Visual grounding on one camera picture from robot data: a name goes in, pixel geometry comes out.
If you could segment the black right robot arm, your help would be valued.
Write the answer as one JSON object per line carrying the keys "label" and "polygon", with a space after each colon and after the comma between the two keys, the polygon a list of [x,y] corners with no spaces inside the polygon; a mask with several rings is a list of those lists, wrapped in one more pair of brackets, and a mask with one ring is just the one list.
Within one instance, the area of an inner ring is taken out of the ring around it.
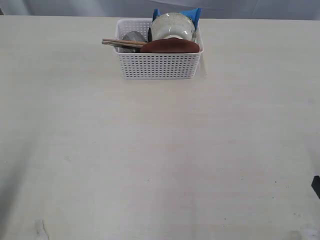
{"label": "black right robot arm", "polygon": [[311,187],[316,193],[317,197],[320,199],[320,176],[319,175],[315,175],[313,177]]}

